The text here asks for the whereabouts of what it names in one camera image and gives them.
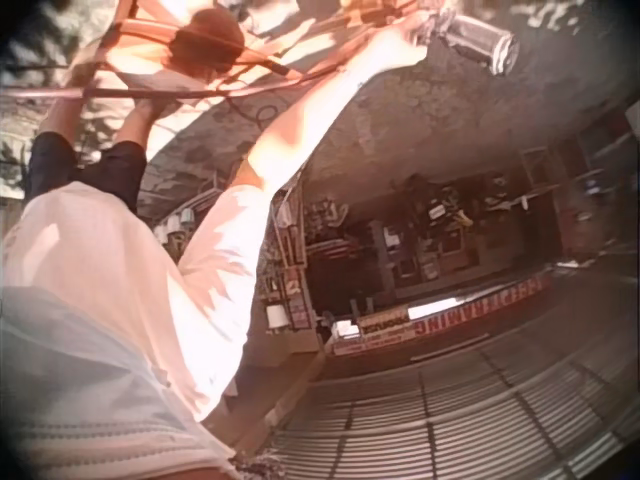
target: hand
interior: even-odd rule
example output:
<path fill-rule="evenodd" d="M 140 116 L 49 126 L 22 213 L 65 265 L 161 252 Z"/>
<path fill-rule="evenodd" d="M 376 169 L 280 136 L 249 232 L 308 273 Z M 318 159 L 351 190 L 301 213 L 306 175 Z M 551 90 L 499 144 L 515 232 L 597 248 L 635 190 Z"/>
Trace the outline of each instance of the hand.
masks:
<path fill-rule="evenodd" d="M 377 30 L 361 54 L 375 63 L 377 73 L 415 65 L 427 56 L 426 45 L 417 45 L 417 39 L 432 17 L 418 11 Z"/>

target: red banner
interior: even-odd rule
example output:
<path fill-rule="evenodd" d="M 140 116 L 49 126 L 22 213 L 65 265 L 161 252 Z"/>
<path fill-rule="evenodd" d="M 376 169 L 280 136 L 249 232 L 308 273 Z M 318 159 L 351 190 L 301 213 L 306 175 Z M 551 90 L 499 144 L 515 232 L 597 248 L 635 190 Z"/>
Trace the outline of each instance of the red banner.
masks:
<path fill-rule="evenodd" d="M 426 318 L 384 332 L 361 336 L 349 340 L 338 340 L 333 344 L 334 355 L 350 355 L 388 345 L 406 342 L 417 337 L 434 335 L 459 324 L 490 315 L 501 308 L 513 305 L 544 290 L 550 283 L 546 273 L 540 273 L 511 287 L 491 295 L 478 298 L 457 307 L 434 313 Z"/>

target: white t-shirt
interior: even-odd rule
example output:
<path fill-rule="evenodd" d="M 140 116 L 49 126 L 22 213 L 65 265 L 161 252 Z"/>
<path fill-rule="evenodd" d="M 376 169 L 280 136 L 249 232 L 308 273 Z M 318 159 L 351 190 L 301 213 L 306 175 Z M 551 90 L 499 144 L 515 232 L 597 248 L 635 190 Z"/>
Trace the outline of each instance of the white t-shirt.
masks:
<path fill-rule="evenodd" d="M 23 447 L 59 473 L 46 477 L 133 478 L 233 453 L 197 422 L 240 362 L 269 203 L 251 186 L 224 192 L 177 266 L 123 202 L 85 184 L 26 207 L 4 241 L 3 394 L 15 425 L 40 432 Z M 44 440 L 55 425 L 82 448 Z"/>

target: sign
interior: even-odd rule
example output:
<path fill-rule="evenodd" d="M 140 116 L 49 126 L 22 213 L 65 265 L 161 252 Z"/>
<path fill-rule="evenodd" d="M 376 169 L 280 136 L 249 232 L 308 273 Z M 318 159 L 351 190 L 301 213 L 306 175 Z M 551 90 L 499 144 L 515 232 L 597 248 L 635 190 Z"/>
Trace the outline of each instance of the sign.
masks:
<path fill-rule="evenodd" d="M 378 333 L 362 335 L 348 340 L 339 340 L 333 344 L 333 353 L 334 355 L 352 355 L 388 345 L 395 345 L 418 337 L 435 335 L 532 297 L 544 290 L 549 283 L 550 276 L 546 273 L 540 273 L 508 288 L 498 290 L 490 295 L 458 305 L 449 310 L 435 313 L 426 318 L 387 328 L 383 331 L 378 331 Z M 406 306 L 403 306 L 381 313 L 399 311 L 400 308 L 404 308 L 406 311 Z"/>
<path fill-rule="evenodd" d="M 372 335 L 409 323 L 407 305 L 366 315 L 358 319 L 361 335 Z"/>

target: metal grating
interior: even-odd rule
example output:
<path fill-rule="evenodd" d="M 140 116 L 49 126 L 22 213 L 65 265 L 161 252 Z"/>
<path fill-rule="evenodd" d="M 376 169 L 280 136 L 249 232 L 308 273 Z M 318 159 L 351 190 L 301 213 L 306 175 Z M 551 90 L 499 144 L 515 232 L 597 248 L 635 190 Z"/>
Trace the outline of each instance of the metal grating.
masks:
<path fill-rule="evenodd" d="M 488 342 L 312 385 L 271 439 L 288 478 L 586 475 L 640 433 L 635 294 L 570 282 L 555 308 Z"/>

